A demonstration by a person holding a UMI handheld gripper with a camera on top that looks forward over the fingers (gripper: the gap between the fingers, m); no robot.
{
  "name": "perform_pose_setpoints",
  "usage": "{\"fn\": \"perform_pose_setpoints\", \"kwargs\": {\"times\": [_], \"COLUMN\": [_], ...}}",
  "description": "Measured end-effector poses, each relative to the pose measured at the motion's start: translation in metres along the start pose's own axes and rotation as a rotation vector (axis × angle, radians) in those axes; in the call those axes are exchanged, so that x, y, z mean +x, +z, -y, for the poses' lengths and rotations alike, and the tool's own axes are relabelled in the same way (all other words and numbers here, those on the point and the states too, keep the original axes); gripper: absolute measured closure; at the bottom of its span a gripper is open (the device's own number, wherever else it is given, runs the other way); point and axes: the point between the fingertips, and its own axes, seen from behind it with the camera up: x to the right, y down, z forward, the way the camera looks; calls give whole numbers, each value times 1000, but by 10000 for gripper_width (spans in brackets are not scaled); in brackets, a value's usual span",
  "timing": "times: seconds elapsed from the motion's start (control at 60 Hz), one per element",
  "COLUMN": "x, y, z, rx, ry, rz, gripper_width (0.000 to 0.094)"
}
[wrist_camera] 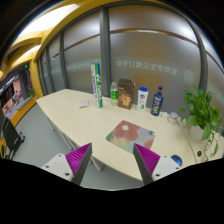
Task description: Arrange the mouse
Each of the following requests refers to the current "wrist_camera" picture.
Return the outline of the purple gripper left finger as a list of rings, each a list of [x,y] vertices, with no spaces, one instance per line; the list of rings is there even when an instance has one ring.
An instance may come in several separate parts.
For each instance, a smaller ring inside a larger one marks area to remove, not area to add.
[[[91,155],[91,143],[83,145],[65,155],[66,160],[73,172],[72,182],[76,185],[81,184]]]

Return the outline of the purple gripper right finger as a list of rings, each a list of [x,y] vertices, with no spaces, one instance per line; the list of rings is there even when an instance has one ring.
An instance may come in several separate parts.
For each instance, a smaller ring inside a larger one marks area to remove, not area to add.
[[[136,159],[143,183],[148,185],[153,182],[152,174],[159,162],[160,156],[153,151],[135,144],[133,154]]]

